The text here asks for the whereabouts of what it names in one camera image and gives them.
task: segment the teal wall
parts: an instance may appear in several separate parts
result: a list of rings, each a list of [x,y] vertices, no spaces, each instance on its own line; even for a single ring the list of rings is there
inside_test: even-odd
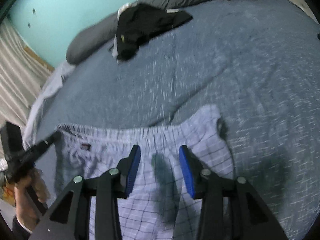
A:
[[[25,42],[56,67],[65,59],[68,45],[79,31],[133,1],[17,0],[10,18]]]

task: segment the metal bolt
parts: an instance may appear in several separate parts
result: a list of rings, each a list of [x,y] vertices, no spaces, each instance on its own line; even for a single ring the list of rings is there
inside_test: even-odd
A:
[[[79,182],[81,182],[82,181],[82,177],[81,176],[75,176],[74,178],[73,178],[73,182],[74,183],[79,183]]]
[[[211,174],[211,171],[208,170],[208,169],[203,169],[203,170],[201,171],[201,174],[202,174],[203,176],[209,176],[209,175]]]
[[[110,175],[117,175],[119,173],[119,170],[117,168],[113,168],[109,171]]]
[[[247,183],[247,180],[245,179],[245,177],[238,177],[237,181],[238,181],[240,184],[246,184],[246,183]]]

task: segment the human hand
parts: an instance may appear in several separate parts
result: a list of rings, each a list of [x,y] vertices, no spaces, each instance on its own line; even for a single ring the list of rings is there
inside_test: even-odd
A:
[[[14,186],[17,219],[31,231],[36,227],[38,217],[26,197],[26,188],[31,185],[38,196],[39,202],[44,203],[49,194],[44,181],[41,179],[41,174],[40,170],[32,169],[26,177],[20,179]]]

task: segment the blue gripper pad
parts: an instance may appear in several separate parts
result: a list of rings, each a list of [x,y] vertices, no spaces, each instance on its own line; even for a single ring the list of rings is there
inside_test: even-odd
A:
[[[136,180],[136,176],[137,176],[137,172],[138,172],[138,167],[140,164],[141,150],[138,145],[134,145],[132,147],[129,158],[132,159],[132,161],[131,161],[131,166],[128,171],[127,185],[126,185],[126,189],[125,189],[125,194],[127,195],[127,197],[129,197],[130,193],[133,190],[134,182]]]
[[[184,182],[186,184],[187,191],[189,195],[194,198],[196,196],[194,178],[192,175],[192,171],[190,168],[190,164],[188,163],[188,148],[185,145],[180,146],[179,148],[179,161],[180,166],[184,178]]]

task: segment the curtain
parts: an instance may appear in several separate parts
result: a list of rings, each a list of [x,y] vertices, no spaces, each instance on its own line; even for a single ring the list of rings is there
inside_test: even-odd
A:
[[[22,130],[32,103],[51,74],[24,47],[9,19],[4,19],[0,25],[0,125],[9,121]]]

